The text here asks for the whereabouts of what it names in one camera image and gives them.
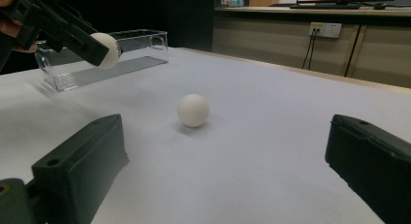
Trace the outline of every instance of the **clear acrylic box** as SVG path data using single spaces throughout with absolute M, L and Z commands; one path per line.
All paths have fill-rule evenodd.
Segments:
M 167 32 L 139 29 L 109 34 L 123 50 L 118 63 L 109 69 L 95 68 L 67 48 L 57 52 L 45 41 L 38 42 L 35 56 L 45 81 L 58 91 L 67 91 L 169 62 Z

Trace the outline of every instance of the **keyboard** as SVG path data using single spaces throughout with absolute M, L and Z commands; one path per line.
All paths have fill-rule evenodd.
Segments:
M 328 5 L 301 5 L 295 4 L 289 6 L 290 9 L 336 9 L 336 10 L 357 10 L 361 7 L 361 5 L 356 4 L 349 4 L 349 5 L 335 5 L 335 4 L 328 4 Z

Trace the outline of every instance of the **power socket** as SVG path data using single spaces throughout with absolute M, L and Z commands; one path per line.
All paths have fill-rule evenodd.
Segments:
M 341 31 L 341 23 L 326 23 L 324 28 L 324 37 L 338 38 Z
M 324 28 L 326 24 L 323 22 L 311 22 L 309 27 L 308 35 L 313 35 L 314 29 L 318 29 L 318 32 L 315 34 L 316 37 L 322 37 L 324 35 Z

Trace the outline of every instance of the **hand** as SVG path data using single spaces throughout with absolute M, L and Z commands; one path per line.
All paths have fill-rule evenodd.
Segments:
M 0 8 L 7 7 L 13 3 L 14 0 L 0 0 Z M 16 37 L 20 31 L 21 23 L 15 20 L 0 19 L 0 32 L 12 37 Z M 34 52 L 37 49 L 37 43 L 34 42 L 29 50 L 20 47 L 15 47 L 14 50 L 21 52 Z

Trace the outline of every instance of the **robotic arm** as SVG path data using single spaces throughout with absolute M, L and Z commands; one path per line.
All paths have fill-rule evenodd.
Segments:
M 66 47 L 95 66 L 109 52 L 90 36 L 97 30 L 63 0 L 15 0 L 11 6 L 0 8 L 0 17 L 23 23 L 16 38 L 0 32 L 0 71 L 14 46 L 29 49 L 40 32 L 45 33 L 48 47 L 55 51 Z

